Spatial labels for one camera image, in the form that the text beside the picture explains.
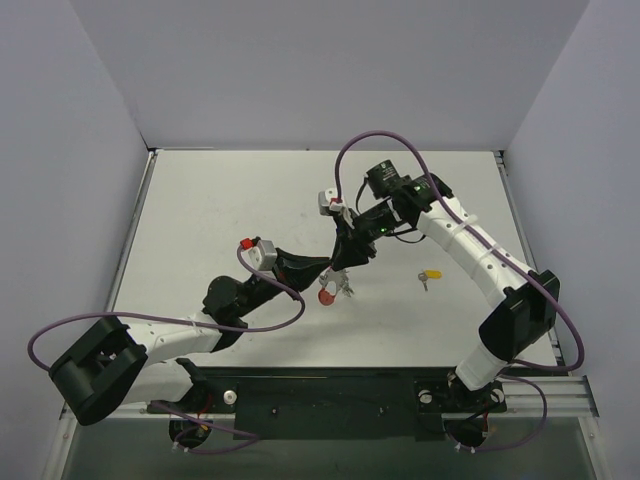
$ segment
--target screw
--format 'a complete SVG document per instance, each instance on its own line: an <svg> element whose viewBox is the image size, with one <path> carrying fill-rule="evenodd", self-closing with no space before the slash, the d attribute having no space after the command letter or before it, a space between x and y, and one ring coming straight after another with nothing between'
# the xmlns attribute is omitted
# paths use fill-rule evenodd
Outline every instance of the screw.
<svg viewBox="0 0 640 480"><path fill-rule="evenodd" d="M224 392L222 398L224 400L224 403L226 403L227 405L233 405L238 399L238 394L233 390L227 390L226 392Z"/></svg>
<svg viewBox="0 0 640 480"><path fill-rule="evenodd" d="M418 393L418 400L420 400L420 403L431 403L431 401L433 400L433 396L431 395L431 392L429 392L429 390L420 390L420 392Z"/></svg>

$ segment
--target gray wall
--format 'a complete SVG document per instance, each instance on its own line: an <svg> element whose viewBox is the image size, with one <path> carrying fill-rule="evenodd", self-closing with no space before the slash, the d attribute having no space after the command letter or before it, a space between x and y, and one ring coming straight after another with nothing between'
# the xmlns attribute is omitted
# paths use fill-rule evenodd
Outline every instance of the gray wall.
<svg viewBox="0 0 640 480"><path fill-rule="evenodd" d="M103 306L146 149L66 0L1 2L0 63L0 476L22 480L40 478L62 406L27 340Z"/></svg>
<svg viewBox="0 0 640 480"><path fill-rule="evenodd" d="M635 0L591 1L506 155L536 260L584 336L616 478L640 472L639 18Z"/></svg>
<svg viewBox="0 0 640 480"><path fill-rule="evenodd" d="M509 144L587 0L72 4L151 146L339 148L388 128L482 150Z"/></svg>

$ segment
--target purple cable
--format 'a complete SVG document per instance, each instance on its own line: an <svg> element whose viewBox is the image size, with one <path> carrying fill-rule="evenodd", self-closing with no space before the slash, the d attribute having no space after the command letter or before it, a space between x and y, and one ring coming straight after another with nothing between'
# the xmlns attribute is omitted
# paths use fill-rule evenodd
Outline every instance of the purple cable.
<svg viewBox="0 0 640 480"><path fill-rule="evenodd" d="M463 450L467 450L469 452L472 451L473 453L489 453L489 452L502 452L504 450L511 450L512 448L518 448L525 445L526 443L529 443L531 440L533 440L537 435L540 434L540 432L542 432L545 425L547 424L547 415L549 410L547 405L547 397L545 396L542 389L538 385L533 383L531 380L527 380L526 378L512 377L511 375L500 375L500 376L507 380L526 383L527 385L532 386L538 391L538 393L540 394L540 398L542 399L542 417L540 418L540 422L538 422L538 426L533 430L533 432L531 432L529 435L527 435L523 439L518 440L517 442L509 443L507 445L496 445L495 447L484 447L484 448L478 447L473 449L466 445L462 445L455 438L453 438L451 433L447 430L449 438L451 438L455 442L458 442L458 444L460 445L460 448L462 448Z"/></svg>
<svg viewBox="0 0 640 480"><path fill-rule="evenodd" d="M425 163L424 159L422 158L422 155L420 155L420 152L418 152L416 147L403 136L398 135L397 133L386 131L386 130L371 130L369 132L361 133L360 135L353 137L351 140L349 140L345 144L344 147L342 147L342 150L340 150L340 153L338 153L338 157L336 158L336 164L335 164L335 179L336 179L336 187L338 189L338 192L337 192L338 201L342 199L342 184L340 183L340 164L342 163L342 158L344 157L344 154L347 153L347 151L360 140L364 140L365 138L369 138L369 137L377 137L377 136L393 138L394 140L397 140L398 142L402 143L405 147L409 149L409 151L413 154L413 156L416 158L416 160L420 164L420 167L422 168L425 174L427 182L429 183L429 186L431 187L436 199L442 205L442 208L444 208L444 210L458 224L462 224L463 220L460 217L458 217L458 215L456 215L456 213L453 210L451 210L449 205L447 205L444 198L442 197L442 194L438 190L438 187L436 186L435 181L431 177L431 173L427 168L427 164ZM464 228L469 233L471 233L471 235L473 235L486 249L491 250L493 248L493 246L487 241L487 239L485 239L480 234L480 232L478 232L475 228L473 228L470 225L465 225ZM515 263L513 263L509 258L504 256L500 252L496 250L492 250L491 253L493 254L493 256L498 258L502 263L504 263L505 265L508 265L509 268L511 268L518 275L524 278L529 284L533 286L533 288L535 288L536 290L538 290L538 292L542 294L542 296L551 304L554 310L558 312L558 314L564 321L565 325L571 332L571 335L573 336L576 342L576 345L578 347L578 359L573 365L568 365L568 366L538 365L537 363L528 362L526 360L514 360L513 363L518 363L520 365L524 365L530 368L537 368L540 370L546 370L551 372L571 372L573 370L580 368L584 363L584 356L585 356L584 343L582 342L582 337L580 336L578 329L569 318L569 314L564 310L564 308L562 308L562 306L558 303L558 301L555 298L553 298L553 296L531 275L529 275L527 272L522 270Z"/></svg>
<svg viewBox="0 0 640 480"><path fill-rule="evenodd" d="M195 455L224 455L225 453L231 453L231 452L235 452L236 450L241 450L243 448L246 448L250 445L253 445L254 443L258 442L258 440L260 440L260 437L258 437L258 435L256 435L255 433L249 433L249 432L243 432L242 430L236 430L234 428L229 428L229 427L223 427L222 425L215 425L214 423L211 422L207 422L205 420L200 420L199 418L196 417L192 417L191 415L187 415L186 413L182 413L179 412L178 410L174 410L173 408L167 407L165 404L158 402L158 401L153 401L149 404L151 407L157 408L159 410L163 410L171 415L175 415L176 417L180 417L183 418L185 420L189 420L190 422L196 423L198 425L204 425L205 427L209 427L212 428L214 430L218 430L220 432L225 432L225 433L231 433L232 435L240 435L241 437L248 437L249 440L247 440L246 442L240 443L238 445L234 445L233 447L225 447L225 448L218 448L218 449L214 449L214 450L195 450L195 449L188 449L189 453L193 453ZM178 440L180 440L180 438L182 438L183 435L187 434L188 432L193 431L193 429L189 428L183 432L180 432L178 435L176 435L176 438L174 439L174 442L177 442Z"/></svg>
<svg viewBox="0 0 640 480"><path fill-rule="evenodd" d="M53 330L54 328L61 327L62 325L66 325L67 323L77 322L77 321L80 321L80 320L86 320L88 318L106 317L106 316L110 316L110 315L113 315L113 316L116 316L116 317L125 317L125 318L137 318L139 320L149 320L149 321L152 321L152 322L171 323L171 324L174 324L174 325L185 325L187 327L195 325L195 326L201 327L201 328L212 328L214 330L221 330L221 331L225 331L225 332L244 332L244 333L273 332L275 330L280 330L281 328L288 327L292 323L296 322L300 317L302 317L302 314L304 313L304 311L306 309L306 304L304 302L304 299L302 298L302 295L300 295L298 292L296 292L292 288L286 286L285 284L283 284L283 283L281 283L281 282L279 282L279 281L277 281L277 280L275 280L275 279L273 279L271 277L268 277L264 273L259 272L258 270L253 268L251 265L249 265L244 260L244 258L242 258L242 251L243 251L242 246L239 246L236 254L237 254L237 257L238 257L238 261L240 262L240 264L244 268L246 268L249 272L251 272L255 276L260 277L262 280L264 280L264 281L270 283L271 285L274 285L274 286L280 288L281 290L285 291L293 299L298 300L300 302L300 311L293 318L291 318L290 320L287 320L286 322L279 323L277 325L272 325L270 327L240 328L240 327L228 327L226 325L216 325L216 324L212 324L212 323L192 322L190 320L184 320L184 319L180 319L180 318L158 317L156 315L147 315L147 314L144 314L144 313L134 313L134 312L93 312L93 313L83 313L83 314L80 314L80 315L74 315L72 317L63 318L62 320L58 320L57 322L53 322L53 323L47 325L46 327L43 327L40 330L38 330L29 339L29 343L27 344L27 353L29 354L29 358L38 367L40 367L41 369L43 369L43 370L48 372L49 371L49 366L47 364L45 364L44 362L42 362L36 356L36 354L34 352L34 349L33 349L34 344L35 344L35 342L36 342L36 340L38 338L40 338L45 333Z"/></svg>

